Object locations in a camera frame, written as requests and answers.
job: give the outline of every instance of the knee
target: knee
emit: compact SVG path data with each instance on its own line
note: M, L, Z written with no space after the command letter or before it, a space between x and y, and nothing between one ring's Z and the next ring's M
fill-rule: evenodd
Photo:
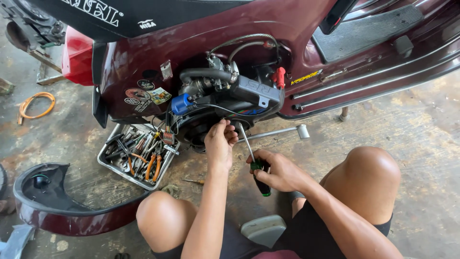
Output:
M148 226L147 222L155 222L161 218L161 214L167 211L168 206L175 199L168 193L156 191L145 198L138 207L136 212L136 219L138 227L142 228Z
M378 177L397 182L401 172L391 155L378 147L356 147L352 149L345 160L345 167L349 175L354 177Z

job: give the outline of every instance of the red tail light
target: red tail light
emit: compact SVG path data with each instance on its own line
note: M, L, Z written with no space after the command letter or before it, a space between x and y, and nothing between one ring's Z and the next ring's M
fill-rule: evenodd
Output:
M74 83L92 86L92 43L93 40L67 27L62 52L62 75Z

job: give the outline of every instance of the black seat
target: black seat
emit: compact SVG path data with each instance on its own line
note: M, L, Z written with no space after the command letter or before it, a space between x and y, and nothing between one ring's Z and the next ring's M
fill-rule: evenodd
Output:
M253 0L28 0L97 42L134 38Z

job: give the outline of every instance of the round sticker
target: round sticker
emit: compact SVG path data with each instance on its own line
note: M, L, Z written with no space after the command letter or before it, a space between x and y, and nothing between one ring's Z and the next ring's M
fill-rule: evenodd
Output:
M155 89L155 85L149 80L145 80L145 79L139 80L138 86L142 87L143 89L147 91L152 91L153 89Z
M150 94L145 92L144 90L138 89L138 88L129 88L128 90L125 91L126 96L129 98L136 99L138 101L146 101L150 100Z
M132 104L132 105L138 105L141 102L136 100L136 99L134 99L134 98L125 98L125 103Z

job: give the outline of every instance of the hand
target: hand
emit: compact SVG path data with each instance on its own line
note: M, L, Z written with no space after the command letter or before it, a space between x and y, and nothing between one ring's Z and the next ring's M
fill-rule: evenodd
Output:
M208 168L230 170L233 158L232 148L238 141L238 133L229 120L220 120L204 138Z
M270 165L270 174L263 170L250 170L257 180L268 184L268 186L282 192L299 191L302 183L311 179L302 169L279 153L272 153L267 150L259 149L253 153L255 159L260 159ZM251 156L246 160L250 164L253 161Z

